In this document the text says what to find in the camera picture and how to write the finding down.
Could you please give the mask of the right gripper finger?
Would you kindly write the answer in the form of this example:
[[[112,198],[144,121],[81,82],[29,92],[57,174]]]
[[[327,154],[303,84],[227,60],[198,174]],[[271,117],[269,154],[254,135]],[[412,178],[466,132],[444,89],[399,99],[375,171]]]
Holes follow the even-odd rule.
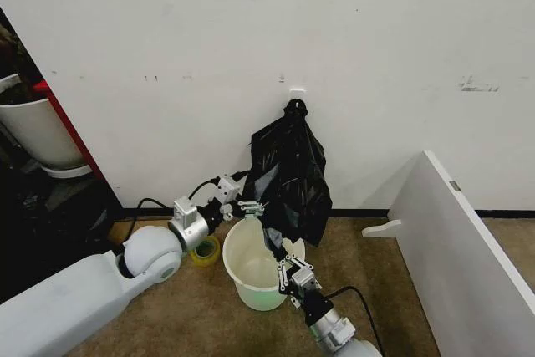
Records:
[[[288,252],[284,247],[273,253],[276,261],[277,275],[278,275],[278,292],[280,294],[288,295],[289,279],[287,273],[287,264],[290,262]]]
[[[306,268],[313,271],[313,265],[307,263],[304,259],[299,258],[296,254],[288,252],[284,246],[280,248],[280,271],[282,273],[287,272],[290,268]]]

